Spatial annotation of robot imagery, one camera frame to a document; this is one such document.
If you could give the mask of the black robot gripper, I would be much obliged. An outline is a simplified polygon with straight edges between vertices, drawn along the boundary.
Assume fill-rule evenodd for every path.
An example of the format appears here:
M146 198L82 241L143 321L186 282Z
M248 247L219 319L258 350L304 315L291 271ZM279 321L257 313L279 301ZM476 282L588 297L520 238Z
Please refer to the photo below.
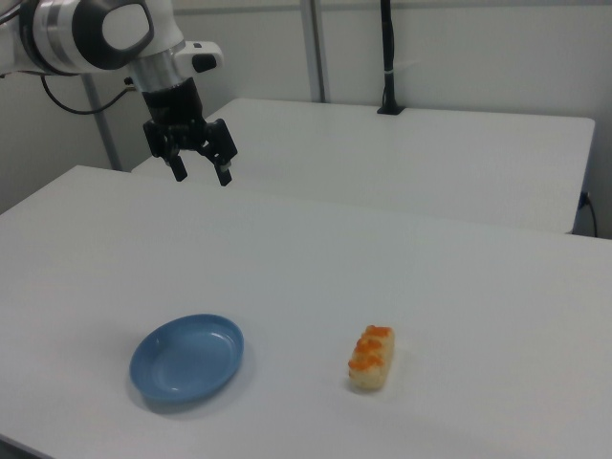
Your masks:
M187 177L179 139L188 143L200 143L196 151L214 166L221 186L228 185L231 160L237 155L237 148L226 122L222 119L210 122L205 127L202 116L203 105L197 86L192 77L170 88L154 92L143 92L145 104L151 119L143 125L143 132L151 156L162 159L172 170L177 182Z

